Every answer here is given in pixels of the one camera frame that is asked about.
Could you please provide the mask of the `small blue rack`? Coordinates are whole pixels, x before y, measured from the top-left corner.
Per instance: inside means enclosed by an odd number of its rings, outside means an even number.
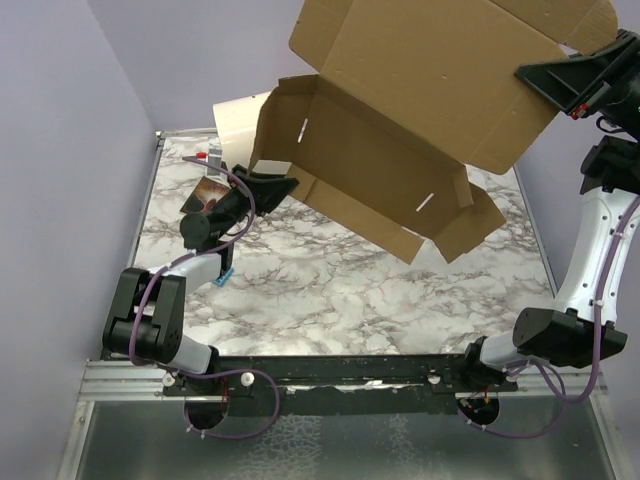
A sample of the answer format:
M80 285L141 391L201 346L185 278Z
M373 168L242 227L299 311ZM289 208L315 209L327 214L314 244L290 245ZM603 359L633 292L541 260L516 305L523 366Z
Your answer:
M230 267L224 273L222 273L217 279L215 279L213 281L213 284L219 287L224 286L233 273L234 273L234 268Z

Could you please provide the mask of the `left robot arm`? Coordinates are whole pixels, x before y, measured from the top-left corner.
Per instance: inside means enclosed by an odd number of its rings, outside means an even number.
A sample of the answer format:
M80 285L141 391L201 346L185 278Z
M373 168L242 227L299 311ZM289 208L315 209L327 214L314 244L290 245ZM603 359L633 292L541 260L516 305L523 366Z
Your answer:
M213 364L218 351L184 333L186 297L206 283L222 285L233 271L234 244L226 241L238 223L271 213L299 185L285 175L261 174L236 165L219 199L198 193L186 202L180 234L187 253L151 270L125 269L118 280L102 335L103 349L134 364L155 363L186 372L186 382L206 395L220 385Z

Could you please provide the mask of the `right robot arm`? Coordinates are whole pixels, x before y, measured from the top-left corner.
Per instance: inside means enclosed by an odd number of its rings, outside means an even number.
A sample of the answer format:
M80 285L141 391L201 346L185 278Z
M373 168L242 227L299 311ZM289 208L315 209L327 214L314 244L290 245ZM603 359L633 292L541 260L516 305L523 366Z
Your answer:
M618 285L639 230L639 36L621 29L590 54L520 66L516 77L574 120L596 116L603 132L581 165L581 223L564 281L549 308L526 308L509 334L468 345L456 372L469 390L502 384L542 361L588 367L627 341L616 329Z

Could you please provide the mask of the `brown cardboard box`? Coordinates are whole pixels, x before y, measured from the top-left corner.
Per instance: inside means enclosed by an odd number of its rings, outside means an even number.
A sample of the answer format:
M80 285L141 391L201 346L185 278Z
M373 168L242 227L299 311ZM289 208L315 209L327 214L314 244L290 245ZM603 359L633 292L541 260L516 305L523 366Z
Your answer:
M307 1L312 73L267 97L249 165L288 163L297 200L405 262L425 240L453 261L505 221L468 168L506 173L558 112L516 69L617 30L609 1Z

